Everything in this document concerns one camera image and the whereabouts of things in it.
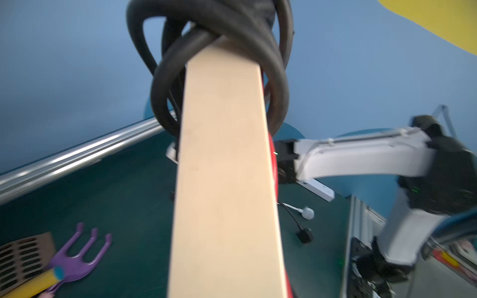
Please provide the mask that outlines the beige red socket power strip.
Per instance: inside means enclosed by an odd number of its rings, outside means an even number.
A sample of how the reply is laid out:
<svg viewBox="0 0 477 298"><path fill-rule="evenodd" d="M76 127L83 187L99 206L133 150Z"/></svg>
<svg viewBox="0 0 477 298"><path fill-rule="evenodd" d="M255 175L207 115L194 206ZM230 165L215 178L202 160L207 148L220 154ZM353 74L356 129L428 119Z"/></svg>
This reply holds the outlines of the beige red socket power strip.
<svg viewBox="0 0 477 298"><path fill-rule="evenodd" d="M188 62L167 295L288 298L260 67L227 38Z"/></svg>

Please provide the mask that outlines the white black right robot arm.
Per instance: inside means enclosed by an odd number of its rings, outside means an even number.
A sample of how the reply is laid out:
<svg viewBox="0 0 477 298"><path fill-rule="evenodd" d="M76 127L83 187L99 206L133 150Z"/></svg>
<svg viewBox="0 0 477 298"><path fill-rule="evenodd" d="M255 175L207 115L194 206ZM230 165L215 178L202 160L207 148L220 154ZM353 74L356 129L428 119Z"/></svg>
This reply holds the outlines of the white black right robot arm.
<svg viewBox="0 0 477 298"><path fill-rule="evenodd" d="M320 197L323 177L393 175L397 199L373 234L379 216L352 199L347 236L344 298L391 298L419 257L477 234L475 218L447 223L477 205L477 159L430 115L410 126L327 140L272 143L278 183L297 183Z"/></svg>

